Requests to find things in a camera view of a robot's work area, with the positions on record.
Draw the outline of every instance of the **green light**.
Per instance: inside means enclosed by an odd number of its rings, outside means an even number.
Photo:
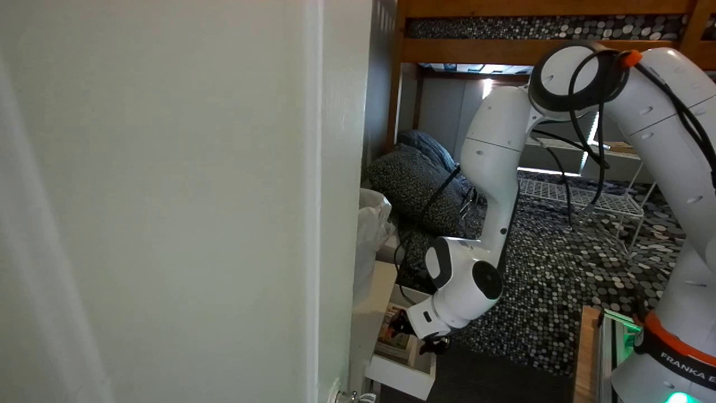
[[[684,391],[674,391],[666,395],[664,403],[698,403],[698,399]]]

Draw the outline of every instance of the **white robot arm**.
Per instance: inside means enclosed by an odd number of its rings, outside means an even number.
[[[501,87],[467,129],[462,165],[489,199],[482,238],[439,238],[425,254],[439,291],[407,309],[418,338],[484,315],[501,293],[504,245],[516,202],[516,160],[539,121],[604,102],[687,233],[643,354],[614,376],[622,401],[666,401],[674,388],[716,401],[716,84],[674,48],[640,54],[568,44],[539,63],[531,90]]]

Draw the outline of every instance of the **wooden frame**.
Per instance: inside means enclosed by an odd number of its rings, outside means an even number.
[[[409,37],[407,19],[411,18],[684,15],[687,27],[681,40],[609,40],[604,44],[617,48],[675,46],[702,68],[716,71],[716,40],[702,40],[714,13],[716,0],[399,0],[389,127],[383,148],[386,152],[393,148],[403,63],[534,65],[544,54],[563,44],[563,40]]]

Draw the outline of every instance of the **patterned carpet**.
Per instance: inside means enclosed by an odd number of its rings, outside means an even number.
[[[609,184],[606,191],[625,191],[625,185]],[[646,187],[632,191],[643,202]],[[674,268],[682,230],[657,191],[648,197],[645,212],[628,247],[635,219],[577,212],[568,222],[563,205],[520,197],[505,251],[505,293],[484,318],[454,331],[454,343],[482,355],[572,376],[580,309],[651,309]],[[409,268],[399,274],[399,282],[411,285],[421,285],[421,280],[425,272]]]

